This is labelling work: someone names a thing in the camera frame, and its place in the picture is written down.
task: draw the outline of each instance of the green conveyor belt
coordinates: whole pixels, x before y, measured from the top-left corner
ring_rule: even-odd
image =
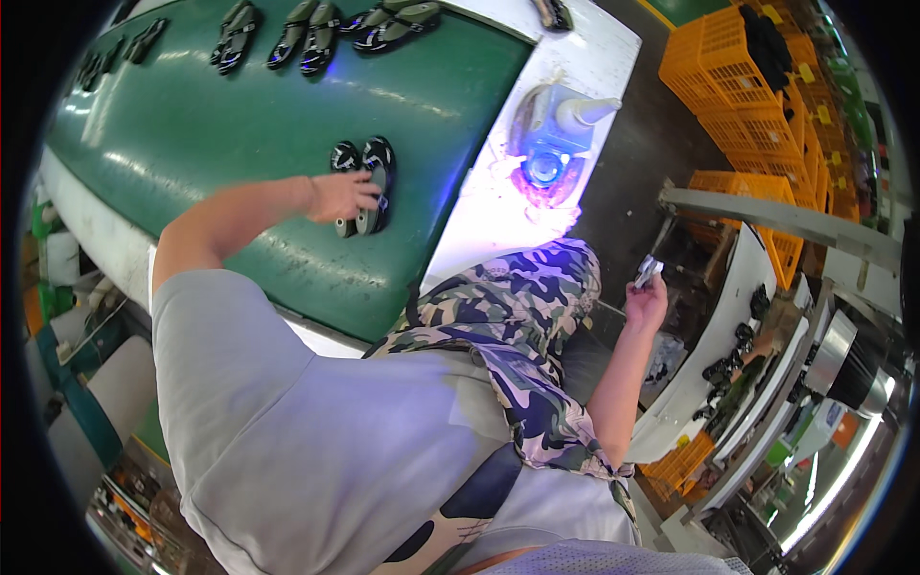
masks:
[[[391,219],[374,236],[340,239],[297,219],[260,236],[227,267],[276,303],[373,341],[391,327],[427,266],[466,171],[531,47],[446,13],[441,27],[394,52],[358,55],[346,39],[325,75],[264,63],[297,0],[257,0],[264,21],[245,65],[208,64],[233,0],[182,0],[100,37],[105,52],[155,17],[171,22],[141,65],[121,60],[95,92],[68,93],[48,144],[112,209],[153,236],[214,189],[328,172],[335,142],[384,135],[397,153]],[[373,0],[339,0],[346,15]]]

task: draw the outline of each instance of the metal pole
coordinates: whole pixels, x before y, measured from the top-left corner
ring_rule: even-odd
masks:
[[[835,247],[885,270],[896,273],[901,271],[901,244],[898,241],[833,215],[778,201],[757,200],[715,191],[665,187],[659,192],[658,199],[669,211],[682,208],[743,220],[802,237],[816,244]]]

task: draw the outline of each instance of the camouflage fabric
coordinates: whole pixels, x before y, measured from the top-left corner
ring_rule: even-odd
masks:
[[[600,266],[579,239],[501,256],[442,282],[409,306],[365,357],[472,349],[489,369],[517,454],[613,479],[587,410],[560,387],[562,348],[601,292]]]

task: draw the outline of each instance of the gray shirt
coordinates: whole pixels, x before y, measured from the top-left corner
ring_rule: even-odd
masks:
[[[182,514],[230,573],[369,572],[510,439],[468,354],[317,356],[232,271],[169,279],[153,320]],[[573,538],[636,542],[607,482],[525,466],[457,569]]]

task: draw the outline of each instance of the worker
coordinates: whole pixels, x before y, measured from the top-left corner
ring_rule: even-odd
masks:
[[[368,359],[318,356],[224,261],[288,218],[376,208],[369,177],[234,186],[163,230],[157,393],[191,528],[231,573],[656,565],[647,555],[664,554],[636,546],[623,461],[667,310],[661,276],[627,286],[626,324],[585,406],[560,363],[601,287],[577,239],[457,274],[410,301]],[[681,565],[731,572],[690,557]]]

